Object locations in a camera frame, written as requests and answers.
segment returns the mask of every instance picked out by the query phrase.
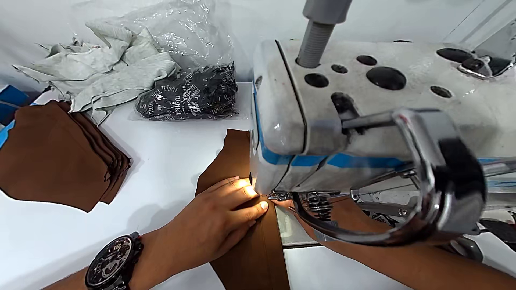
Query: industrial sewing machine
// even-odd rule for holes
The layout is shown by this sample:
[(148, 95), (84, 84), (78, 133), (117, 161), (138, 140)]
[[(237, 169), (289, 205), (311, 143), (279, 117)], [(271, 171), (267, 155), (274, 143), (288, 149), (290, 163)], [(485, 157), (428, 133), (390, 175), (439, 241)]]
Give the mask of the industrial sewing machine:
[[(514, 172), (514, 59), (451, 44), (330, 39), (351, 0), (307, 0), (302, 41), (264, 41), (254, 56), (251, 182), (292, 199), (334, 239), (372, 246), (477, 234), (491, 187)], [(385, 233), (342, 229), (331, 200), (382, 183), (419, 193)]]

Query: plastic bag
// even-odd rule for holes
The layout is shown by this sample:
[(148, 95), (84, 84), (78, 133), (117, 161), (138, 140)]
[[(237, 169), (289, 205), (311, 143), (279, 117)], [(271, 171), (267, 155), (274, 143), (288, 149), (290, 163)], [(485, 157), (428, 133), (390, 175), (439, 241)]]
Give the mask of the plastic bag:
[(234, 74), (233, 63), (181, 71), (156, 81), (154, 89), (141, 94), (136, 112), (152, 121), (229, 118), (238, 114)]
[(233, 44), (212, 24), (213, 0), (165, 1), (103, 21), (140, 33), (147, 27), (183, 70), (231, 62)]

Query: fabric piece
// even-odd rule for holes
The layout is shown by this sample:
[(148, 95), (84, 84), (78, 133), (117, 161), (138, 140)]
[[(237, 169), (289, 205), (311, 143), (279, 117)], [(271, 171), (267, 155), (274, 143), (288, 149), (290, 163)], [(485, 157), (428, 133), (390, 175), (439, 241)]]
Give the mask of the fabric piece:
[(53, 202), (89, 212), (110, 203), (129, 158), (66, 102), (27, 106), (0, 148), (0, 189), (27, 201)]
[(100, 78), (72, 100), (72, 111), (93, 109), (92, 116), (100, 124), (108, 115), (102, 108), (123, 104), (154, 87), (156, 80), (175, 71), (175, 62), (168, 52), (142, 59), (117, 73)]
[[(248, 131), (228, 130), (222, 151), (199, 177), (196, 194), (233, 176), (249, 176)], [(274, 204), (261, 197), (242, 207), (260, 201), (269, 203), (267, 213), (234, 248), (211, 262), (227, 290), (290, 289)]]
[(39, 82), (49, 82), (67, 100), (72, 111), (93, 110), (100, 124), (114, 106), (150, 90), (154, 81), (180, 69), (144, 28), (136, 35), (124, 27), (88, 22), (107, 46), (82, 43), (40, 45), (49, 55), (28, 66), (14, 66)]

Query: gray fabric scrap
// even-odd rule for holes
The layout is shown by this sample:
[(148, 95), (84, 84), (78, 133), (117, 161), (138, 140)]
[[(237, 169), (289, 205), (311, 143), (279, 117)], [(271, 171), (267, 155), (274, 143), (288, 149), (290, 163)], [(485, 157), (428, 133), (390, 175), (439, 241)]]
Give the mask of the gray fabric scrap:
[(97, 124), (116, 105), (135, 99), (152, 89), (156, 80), (180, 69), (146, 28), (136, 35), (104, 22), (88, 22), (86, 26), (106, 46), (75, 38), (69, 45), (40, 44), (49, 51), (45, 59), (14, 67), (57, 88), (65, 100), (72, 101), (71, 111), (92, 110), (89, 114)]

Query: watch face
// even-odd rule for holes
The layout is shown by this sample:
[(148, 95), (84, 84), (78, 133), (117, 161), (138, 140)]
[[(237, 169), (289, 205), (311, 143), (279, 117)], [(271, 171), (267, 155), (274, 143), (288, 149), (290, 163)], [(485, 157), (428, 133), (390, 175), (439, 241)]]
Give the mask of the watch face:
[(125, 264), (133, 243), (128, 237), (112, 241), (95, 257), (86, 275), (90, 286), (98, 286), (112, 278)]

